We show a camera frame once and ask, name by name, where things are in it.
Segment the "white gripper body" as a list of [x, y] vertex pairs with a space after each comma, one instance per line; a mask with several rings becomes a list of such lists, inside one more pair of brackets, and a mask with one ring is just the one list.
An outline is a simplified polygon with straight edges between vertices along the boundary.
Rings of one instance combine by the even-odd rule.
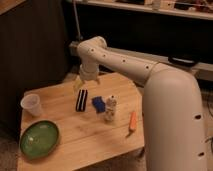
[[96, 68], [94, 71], [88, 72], [83, 68], [83, 66], [80, 66], [79, 75], [84, 81], [96, 80], [99, 75], [99, 69]]

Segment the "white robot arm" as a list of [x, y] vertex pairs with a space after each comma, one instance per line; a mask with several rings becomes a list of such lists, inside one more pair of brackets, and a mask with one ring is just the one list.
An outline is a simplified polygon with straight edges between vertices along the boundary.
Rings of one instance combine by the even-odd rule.
[[144, 87], [147, 171], [208, 171], [202, 97], [192, 74], [110, 51], [101, 36], [80, 42], [76, 51], [83, 80], [95, 80], [103, 65]]

